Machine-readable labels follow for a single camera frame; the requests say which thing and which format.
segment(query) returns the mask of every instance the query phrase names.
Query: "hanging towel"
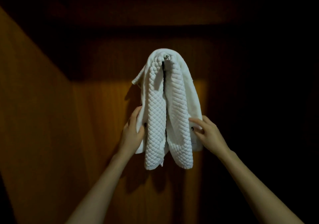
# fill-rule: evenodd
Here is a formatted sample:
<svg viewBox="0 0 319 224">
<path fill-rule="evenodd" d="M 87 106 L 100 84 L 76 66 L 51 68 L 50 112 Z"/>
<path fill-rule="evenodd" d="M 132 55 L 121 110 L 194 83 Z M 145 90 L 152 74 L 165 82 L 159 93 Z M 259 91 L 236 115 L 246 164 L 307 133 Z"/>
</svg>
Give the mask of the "hanging towel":
<svg viewBox="0 0 319 224">
<path fill-rule="evenodd" d="M 200 151 L 203 146 L 191 130 L 195 124 L 188 118 L 202 120 L 202 113 L 184 59 L 174 50 L 157 49 L 132 83 L 141 88 L 142 108 L 136 130 L 147 123 L 145 137 L 136 151 L 145 151 L 145 168 L 163 166 L 168 151 L 178 166 L 192 168 L 192 151 Z"/>
</svg>

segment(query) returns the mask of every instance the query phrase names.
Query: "person's left hand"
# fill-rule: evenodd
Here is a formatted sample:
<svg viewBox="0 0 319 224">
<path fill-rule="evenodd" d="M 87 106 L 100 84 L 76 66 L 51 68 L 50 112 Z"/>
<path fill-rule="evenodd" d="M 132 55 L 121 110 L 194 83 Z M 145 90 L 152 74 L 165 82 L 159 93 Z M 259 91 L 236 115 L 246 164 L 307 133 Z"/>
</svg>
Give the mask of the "person's left hand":
<svg viewBox="0 0 319 224">
<path fill-rule="evenodd" d="M 130 119 L 125 124 L 120 141 L 119 153 L 124 154 L 127 158 L 131 158 L 141 144 L 144 137 L 145 127 L 142 125 L 136 132 L 136 118 L 141 110 L 141 106 L 135 108 Z"/>
</svg>

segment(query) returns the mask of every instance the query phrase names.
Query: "person's left arm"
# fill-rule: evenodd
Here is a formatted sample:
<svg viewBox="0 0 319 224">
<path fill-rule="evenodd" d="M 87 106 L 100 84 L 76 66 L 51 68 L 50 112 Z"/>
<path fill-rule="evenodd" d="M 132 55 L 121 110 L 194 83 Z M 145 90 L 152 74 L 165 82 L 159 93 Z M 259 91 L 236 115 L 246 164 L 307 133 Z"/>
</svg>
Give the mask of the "person's left arm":
<svg viewBox="0 0 319 224">
<path fill-rule="evenodd" d="M 126 123 L 118 152 L 103 172 L 98 182 L 74 210 L 67 224 L 103 223 L 113 192 L 127 162 L 136 152 L 144 137 L 144 126 L 136 132 L 136 118 L 141 107 L 137 107 Z"/>
</svg>

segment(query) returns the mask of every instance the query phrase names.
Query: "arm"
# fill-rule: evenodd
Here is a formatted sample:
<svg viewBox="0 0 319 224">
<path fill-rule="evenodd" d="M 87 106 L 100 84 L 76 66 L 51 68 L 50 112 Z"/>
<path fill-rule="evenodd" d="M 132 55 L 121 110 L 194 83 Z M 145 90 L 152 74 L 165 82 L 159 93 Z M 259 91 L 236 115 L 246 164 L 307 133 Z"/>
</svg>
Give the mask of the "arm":
<svg viewBox="0 0 319 224">
<path fill-rule="evenodd" d="M 136 118 L 140 110 L 141 107 L 137 107 L 132 113 L 130 120 L 124 126 L 119 151 L 113 156 L 98 182 L 74 210 L 67 224 L 103 223 L 122 171 L 144 136 L 144 126 L 141 126 L 138 133 L 136 132 Z"/>
<path fill-rule="evenodd" d="M 206 116 L 203 121 L 190 118 L 202 127 L 192 130 L 203 145 L 215 154 L 233 177 L 253 213 L 261 223 L 303 223 L 278 197 L 271 192 L 231 151 L 217 126 Z"/>
</svg>

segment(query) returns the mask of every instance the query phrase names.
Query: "forearm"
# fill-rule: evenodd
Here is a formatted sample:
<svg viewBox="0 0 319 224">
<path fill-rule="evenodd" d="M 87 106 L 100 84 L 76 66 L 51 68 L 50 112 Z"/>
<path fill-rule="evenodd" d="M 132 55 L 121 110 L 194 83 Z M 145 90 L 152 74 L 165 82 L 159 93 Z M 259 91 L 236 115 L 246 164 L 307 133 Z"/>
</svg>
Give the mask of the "forearm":
<svg viewBox="0 0 319 224">
<path fill-rule="evenodd" d="M 98 182 L 70 216 L 67 224 L 103 223 L 114 189 L 128 160 L 129 157 L 121 152 L 113 157 Z"/>
<path fill-rule="evenodd" d="M 303 223 L 238 158 L 229 151 L 220 157 L 256 217 L 262 223 Z"/>
</svg>

